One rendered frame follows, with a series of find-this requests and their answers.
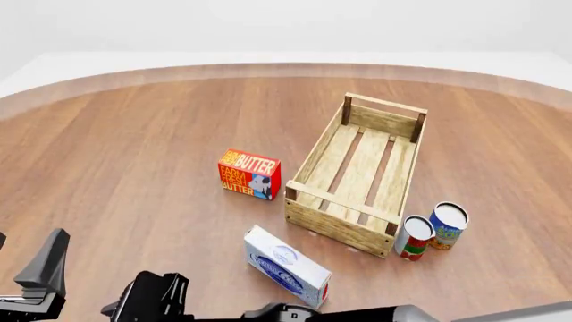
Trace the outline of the red and white tin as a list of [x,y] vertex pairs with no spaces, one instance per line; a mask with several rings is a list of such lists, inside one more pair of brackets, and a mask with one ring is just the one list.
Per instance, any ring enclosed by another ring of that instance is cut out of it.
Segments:
[[408,216],[394,242],[394,249],[401,258],[418,261],[425,254],[429,241],[435,236],[431,222],[422,216]]

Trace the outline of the red butter box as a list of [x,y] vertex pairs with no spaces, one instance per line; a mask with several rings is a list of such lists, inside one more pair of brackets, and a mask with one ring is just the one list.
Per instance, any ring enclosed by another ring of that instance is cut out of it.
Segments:
[[222,186],[264,200],[274,200],[282,182],[281,161],[227,149],[218,161]]

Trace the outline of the blue soup tin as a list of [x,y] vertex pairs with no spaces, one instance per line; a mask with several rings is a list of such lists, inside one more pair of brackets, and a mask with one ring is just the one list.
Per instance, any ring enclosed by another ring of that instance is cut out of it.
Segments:
[[430,245],[436,249],[449,250],[467,229],[469,217],[461,206],[443,201],[435,206],[429,222],[435,230]]

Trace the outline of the wooden slat tray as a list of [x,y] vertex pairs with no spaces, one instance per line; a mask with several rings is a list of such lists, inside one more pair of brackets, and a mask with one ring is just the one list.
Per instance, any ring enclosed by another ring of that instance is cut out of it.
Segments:
[[376,257],[397,239],[427,109],[346,93],[293,179],[285,219]]

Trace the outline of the white and blue box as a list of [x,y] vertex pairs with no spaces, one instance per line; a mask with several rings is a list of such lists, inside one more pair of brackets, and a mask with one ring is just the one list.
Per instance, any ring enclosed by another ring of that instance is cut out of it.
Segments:
[[246,260],[313,309],[328,298],[332,272],[254,225],[244,235]]

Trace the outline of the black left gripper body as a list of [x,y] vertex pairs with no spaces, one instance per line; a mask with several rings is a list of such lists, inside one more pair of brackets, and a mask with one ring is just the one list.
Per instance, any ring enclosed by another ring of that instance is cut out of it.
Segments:
[[59,318],[65,284],[23,287],[20,296],[0,296],[0,322],[39,322]]

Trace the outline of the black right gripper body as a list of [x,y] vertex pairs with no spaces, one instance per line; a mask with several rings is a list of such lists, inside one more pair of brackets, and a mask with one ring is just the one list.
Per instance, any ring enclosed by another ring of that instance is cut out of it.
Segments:
[[142,271],[120,299],[101,309],[110,322],[187,322],[185,301],[189,279],[179,273],[156,275]]

